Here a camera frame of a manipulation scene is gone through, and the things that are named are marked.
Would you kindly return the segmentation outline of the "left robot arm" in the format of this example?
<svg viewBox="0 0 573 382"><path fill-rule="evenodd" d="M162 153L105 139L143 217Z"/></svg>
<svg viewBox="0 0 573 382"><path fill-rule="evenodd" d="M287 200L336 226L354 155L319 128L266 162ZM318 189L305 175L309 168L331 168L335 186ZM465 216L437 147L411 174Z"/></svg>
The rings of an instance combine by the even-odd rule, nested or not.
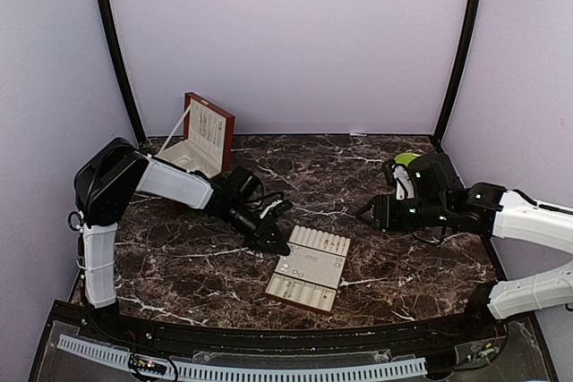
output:
<svg viewBox="0 0 573 382"><path fill-rule="evenodd" d="M108 343L126 335L125 321L108 306L116 302L115 236L136 193L172 200L228 223L244 238L244 247L287 256L291 250L278 219L293 205L279 197L256 210L253 197L261 180L242 166L209 178L195 170L152 156L128 140L115 138L74 176L75 210L69 227L78 233L79 268L85 300L95 309L90 325Z"/></svg>

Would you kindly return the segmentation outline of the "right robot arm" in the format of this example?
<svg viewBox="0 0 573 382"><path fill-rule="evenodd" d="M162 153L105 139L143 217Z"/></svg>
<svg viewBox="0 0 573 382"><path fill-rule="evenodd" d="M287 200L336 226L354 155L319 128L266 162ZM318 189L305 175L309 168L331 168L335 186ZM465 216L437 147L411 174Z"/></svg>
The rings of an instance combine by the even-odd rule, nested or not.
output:
<svg viewBox="0 0 573 382"><path fill-rule="evenodd" d="M485 240L517 239L572 252L571 208L492 183L467 188L445 153L402 153L386 161L382 170L394 192L372 197L355 214L375 230L412 233L439 227ZM572 305L570 263L513 281L478 285L466 314L458 319L457 332L474 341L492 320L560 305Z"/></svg>

